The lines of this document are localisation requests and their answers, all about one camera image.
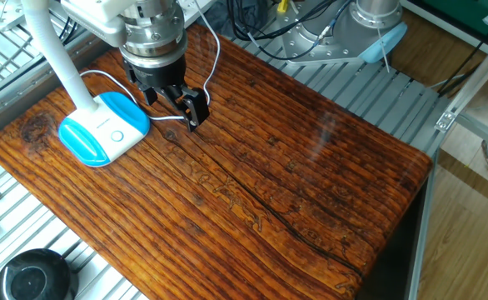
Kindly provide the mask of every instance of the wooden board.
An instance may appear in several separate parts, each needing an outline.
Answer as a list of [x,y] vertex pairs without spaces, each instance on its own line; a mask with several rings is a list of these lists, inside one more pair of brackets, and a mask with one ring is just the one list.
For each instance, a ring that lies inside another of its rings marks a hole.
[[[188,37],[198,87],[216,46],[202,27]],[[90,68],[142,97],[119,52]],[[225,39],[209,88],[212,115],[194,133],[155,122],[102,168],[58,140],[74,109],[58,88],[0,132],[0,164],[149,298],[353,299],[430,158]]]

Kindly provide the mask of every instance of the black cable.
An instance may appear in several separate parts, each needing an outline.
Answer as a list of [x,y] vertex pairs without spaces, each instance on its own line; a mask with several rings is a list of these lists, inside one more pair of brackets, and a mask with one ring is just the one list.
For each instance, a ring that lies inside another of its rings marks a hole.
[[471,58],[473,58],[473,56],[477,53],[477,51],[479,51],[482,45],[483,45],[483,41],[480,41],[479,44],[477,44],[477,47],[470,53],[470,55],[465,59],[465,61],[461,64],[461,66],[457,68],[455,72],[446,80],[446,82],[444,82],[441,88],[438,89],[437,92],[439,97],[446,95],[445,93],[442,92],[444,91],[444,88],[446,88],[446,86],[450,83],[450,81],[453,80],[453,78],[462,70],[462,68],[471,60]]
[[[236,0],[236,1],[240,1],[240,8],[242,8],[242,0]],[[338,10],[338,12],[336,12],[336,15],[335,17],[333,18],[333,20],[331,21],[330,25],[328,26],[331,26],[330,30],[333,31],[333,28],[335,27],[335,24],[336,24],[336,20],[340,17],[340,15],[342,14],[342,12],[344,11],[344,9],[346,9],[348,3],[350,1],[346,1],[342,6],[341,8]],[[319,40],[320,38],[318,38],[313,44],[312,46],[307,49],[305,52],[303,53],[300,53],[296,56],[293,56],[293,57],[277,57],[271,53],[269,53],[266,49],[264,49],[261,45],[259,45],[258,43],[256,43],[256,41],[253,41],[256,46],[263,52],[265,53],[267,56],[269,56],[270,58],[274,58],[274,59],[278,59],[278,60],[282,60],[282,61],[286,61],[286,60],[294,60],[294,59],[298,59],[298,58],[302,58],[304,56],[306,56],[310,51],[312,51],[312,49],[314,49],[320,42]]]
[[450,83],[450,85],[441,92],[442,95],[447,95],[449,92],[453,91],[453,89],[460,86],[466,79],[468,79],[471,76],[471,74],[473,74],[476,71],[479,65],[481,65],[481,63],[477,63],[475,67],[471,68],[470,70],[468,70],[468,72],[464,73],[461,77],[457,78],[454,82]]
[[[303,22],[305,22],[305,21],[307,21],[309,19],[312,19],[312,18],[317,18],[318,16],[315,16],[317,13],[323,13],[323,12],[325,12],[327,10],[327,8],[329,6],[331,6],[331,4],[333,4],[335,1],[336,0],[324,0],[324,1],[320,2],[320,3],[318,3],[313,9],[311,9],[308,13],[306,13],[298,21],[292,22],[291,24],[286,25],[285,27],[282,27],[281,29],[278,29],[278,30],[276,30],[274,32],[270,32],[268,34],[263,34],[262,36],[255,37],[255,39],[256,40],[261,40],[261,39],[273,39],[273,38],[277,38],[277,37],[279,37],[279,36],[287,33],[289,30],[291,30],[293,27],[295,27],[299,23],[303,23]],[[228,16],[230,18],[230,21],[232,23],[233,33],[234,33],[235,37],[237,37],[237,38],[239,38],[239,39],[241,39],[243,41],[251,41],[251,39],[247,36],[247,34],[245,32],[243,32],[236,25],[235,18],[234,18],[234,16],[235,16],[235,10],[234,10],[234,6],[233,6],[233,0],[227,0],[227,12],[228,12]]]
[[67,31],[68,25],[70,25],[70,17],[67,18],[67,21],[64,23],[64,27],[62,28],[61,34],[59,34],[60,40],[62,40],[62,37],[64,37],[64,33]]
[[72,26],[72,30],[70,31],[67,38],[63,42],[64,44],[67,44],[68,42],[70,42],[70,38],[72,38],[76,29],[77,29],[77,22],[74,22],[74,25]]

